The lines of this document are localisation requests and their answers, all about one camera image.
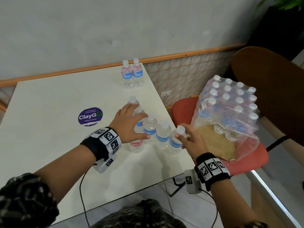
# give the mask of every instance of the green plant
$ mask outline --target green plant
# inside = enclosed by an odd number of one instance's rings
[[[257,4],[257,9],[260,8],[264,2],[267,0],[262,0]],[[292,9],[293,7],[298,6],[299,10],[304,6],[304,0],[274,0],[275,5],[279,9]]]

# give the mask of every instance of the hand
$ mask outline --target hand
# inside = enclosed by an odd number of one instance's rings
[[[192,159],[197,159],[203,153],[208,152],[203,137],[198,132],[196,132],[191,125],[182,123],[179,126],[184,126],[186,133],[191,137],[185,138],[180,134],[175,134],[175,137],[183,143],[182,148],[186,148]]]
[[[114,129],[122,143],[128,143],[136,140],[150,139],[150,135],[145,133],[135,133],[134,127],[141,119],[147,118],[147,114],[138,114],[133,117],[134,110],[139,107],[138,104],[127,104],[120,109],[109,127]]]

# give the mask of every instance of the patterned clothing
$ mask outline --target patterned clothing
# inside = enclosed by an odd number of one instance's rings
[[[31,173],[10,179],[0,189],[0,228],[43,228],[59,215],[56,201],[47,184]],[[178,219],[163,211],[158,201],[146,200],[106,216],[91,228],[186,228]],[[267,228],[254,222],[245,228]]]

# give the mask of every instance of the purple circular sticker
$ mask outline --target purple circular sticker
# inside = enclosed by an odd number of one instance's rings
[[[84,126],[96,125],[102,119],[102,111],[97,107],[85,109],[78,116],[78,122]]]

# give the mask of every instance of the white wall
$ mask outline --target white wall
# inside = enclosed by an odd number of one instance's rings
[[[0,80],[245,43],[260,0],[1,0]]]

